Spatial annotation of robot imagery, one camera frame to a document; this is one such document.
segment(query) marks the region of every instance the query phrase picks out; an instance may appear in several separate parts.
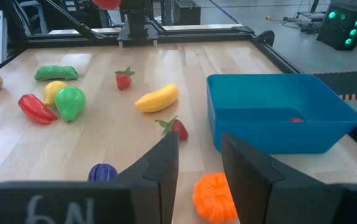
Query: red bell pepper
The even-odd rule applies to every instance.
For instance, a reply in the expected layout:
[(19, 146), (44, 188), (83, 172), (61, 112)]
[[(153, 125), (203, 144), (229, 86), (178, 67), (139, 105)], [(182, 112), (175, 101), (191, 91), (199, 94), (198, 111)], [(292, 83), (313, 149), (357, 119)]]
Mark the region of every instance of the red bell pepper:
[(57, 116), (33, 94), (23, 95), (18, 101), (18, 106), (28, 117), (39, 124), (50, 124), (51, 121), (57, 119)]

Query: black electronic device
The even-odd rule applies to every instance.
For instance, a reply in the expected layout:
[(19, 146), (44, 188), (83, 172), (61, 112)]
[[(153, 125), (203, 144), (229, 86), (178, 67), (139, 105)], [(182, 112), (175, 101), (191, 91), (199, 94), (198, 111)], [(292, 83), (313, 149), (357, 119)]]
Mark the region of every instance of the black electronic device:
[(192, 0), (174, 1), (174, 25), (200, 25), (201, 7)]
[(241, 223), (357, 223), (357, 185), (324, 184), (230, 134), (221, 155)]
[(172, 132), (111, 182), (0, 184), (0, 224), (171, 224), (178, 174)]
[(317, 40), (336, 50), (354, 49), (357, 46), (357, 7), (331, 4)]

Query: red ball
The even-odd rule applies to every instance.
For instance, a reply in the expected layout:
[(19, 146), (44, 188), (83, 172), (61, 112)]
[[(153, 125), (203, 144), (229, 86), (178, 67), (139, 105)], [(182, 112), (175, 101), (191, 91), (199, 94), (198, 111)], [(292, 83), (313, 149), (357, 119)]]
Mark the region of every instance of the red ball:
[(114, 10), (121, 4), (121, 0), (94, 0), (94, 3), (106, 10)]
[(300, 118), (292, 118), (290, 122), (304, 122), (303, 119)]

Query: black box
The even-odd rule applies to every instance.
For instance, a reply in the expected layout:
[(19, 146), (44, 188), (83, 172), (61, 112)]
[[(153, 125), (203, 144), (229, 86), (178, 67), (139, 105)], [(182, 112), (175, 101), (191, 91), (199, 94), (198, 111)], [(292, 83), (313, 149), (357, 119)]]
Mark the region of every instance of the black box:
[(317, 40), (336, 50), (353, 50), (357, 46), (357, 8), (331, 5)]
[(200, 25), (201, 7), (193, 1), (174, 1), (174, 25)]

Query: gray floor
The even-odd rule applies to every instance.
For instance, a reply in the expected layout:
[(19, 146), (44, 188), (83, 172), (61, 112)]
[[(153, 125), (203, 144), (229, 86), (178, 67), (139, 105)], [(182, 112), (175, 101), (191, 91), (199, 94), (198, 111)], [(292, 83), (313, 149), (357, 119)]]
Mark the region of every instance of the gray floor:
[[(202, 7), (202, 24), (232, 24), (226, 14), (222, 13), (209, 0), (194, 0)], [(340, 52), (317, 42), (316, 35), (302, 34), (298, 29), (284, 27), (281, 24), (265, 20), (293, 17), (301, 4), (300, 11), (307, 11), (312, 2), (308, 0), (214, 0), (227, 13), (232, 15), (242, 25), (249, 26), (260, 33), (273, 30), (276, 34), (274, 48), (283, 56), (294, 62), (305, 73), (357, 71), (357, 48), (349, 52)], [(329, 0), (321, 0), (318, 11), (325, 11)], [(160, 15), (160, 6), (154, 5), (155, 15)], [(112, 20), (119, 22), (119, 14), (110, 11)], [(357, 100), (349, 101), (357, 110)]]

